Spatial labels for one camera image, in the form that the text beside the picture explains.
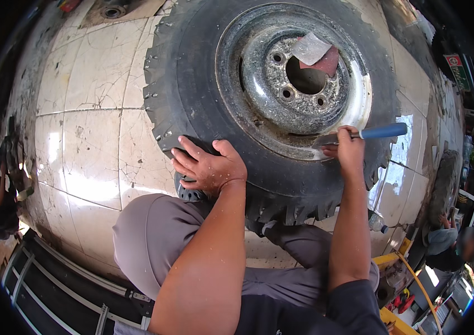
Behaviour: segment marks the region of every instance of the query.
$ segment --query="yellow hose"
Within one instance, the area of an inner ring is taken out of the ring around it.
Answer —
[[[399,256],[400,260],[406,265],[406,267],[408,268],[408,270],[410,271],[412,276],[414,276],[415,282],[419,285],[419,288],[421,289],[421,291],[425,295],[425,299],[427,299],[427,303],[429,304],[429,307],[430,307],[430,312],[432,312],[432,315],[434,316],[434,320],[436,321],[436,325],[438,326],[438,333],[439,333],[439,335],[443,335],[443,333],[441,332],[441,325],[439,324],[438,316],[436,315],[436,312],[434,311],[434,305],[430,301],[429,295],[425,291],[425,288],[423,287],[423,284],[421,284],[421,282],[419,281],[419,278],[417,278],[417,276],[415,275],[414,270],[412,270],[410,265],[408,265],[408,262],[401,255],[401,253],[399,251],[395,251],[395,253],[397,254],[397,256]]]

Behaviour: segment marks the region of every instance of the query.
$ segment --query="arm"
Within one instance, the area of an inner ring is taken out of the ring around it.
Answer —
[[[354,127],[343,126],[338,131],[339,145],[323,147],[325,155],[339,160],[345,180],[329,257],[329,291],[350,281],[368,279],[371,264],[367,188],[363,179],[365,142],[350,138],[349,131],[357,132]]]
[[[451,223],[445,217],[445,214],[440,214],[440,216],[438,218],[439,218],[439,221],[441,222],[441,224],[443,224],[444,229],[449,229],[451,227]]]
[[[2,162],[1,164],[1,186],[0,186],[0,206],[2,205],[2,200],[4,199],[4,183],[6,181],[6,164]]]
[[[246,266],[246,166],[226,140],[213,142],[221,157],[204,152],[184,136],[179,141],[194,159],[173,149],[174,168],[196,180],[181,180],[183,187],[220,195],[172,265],[148,330],[161,334],[233,334],[239,323]]]

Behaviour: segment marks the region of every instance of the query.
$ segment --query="hand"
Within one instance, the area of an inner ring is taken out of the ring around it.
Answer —
[[[449,220],[445,217],[445,214],[440,214],[438,216],[439,222],[443,224],[444,226],[449,224]]]
[[[213,148],[222,156],[214,156],[203,151],[187,137],[180,136],[178,140],[192,156],[188,157],[177,148],[172,149],[175,157],[172,159],[172,164],[175,171],[195,180],[195,182],[180,180],[184,188],[202,190],[209,195],[218,196],[226,185],[246,182],[246,165],[227,140],[213,141]]]
[[[343,179],[363,178],[363,156],[365,141],[361,138],[350,138],[351,132],[358,130],[350,125],[338,128],[339,144],[323,145],[321,149],[326,156],[339,160]]]

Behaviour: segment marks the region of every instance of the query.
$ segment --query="green sign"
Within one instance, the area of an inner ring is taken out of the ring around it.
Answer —
[[[447,63],[449,64],[451,71],[453,71],[458,88],[461,90],[470,90],[468,77],[466,76],[466,69],[464,69],[464,66],[462,65],[460,56],[458,54],[453,54],[444,55],[444,57],[447,59]]]

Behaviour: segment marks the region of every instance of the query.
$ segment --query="small black tire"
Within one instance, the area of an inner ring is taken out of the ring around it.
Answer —
[[[457,151],[445,150],[439,163],[434,189],[429,204],[429,223],[431,229],[439,229],[440,214],[448,214],[447,211],[458,192],[460,179],[459,155]]]
[[[169,157],[186,135],[205,151],[216,154],[214,139],[228,139],[248,168],[246,216],[249,220],[278,220],[302,224],[334,214],[341,201],[343,180],[339,163],[298,161],[266,149],[249,137],[229,115],[218,91],[215,51],[221,34],[235,17],[269,0],[180,1],[163,17],[147,50],[144,106],[154,124],[153,135]],[[361,20],[360,12],[340,0],[287,0],[318,10],[353,38],[359,46],[373,86],[367,127],[395,122],[400,106],[391,59],[378,42],[378,33]],[[386,168],[391,139],[366,141],[364,179],[367,189]]]

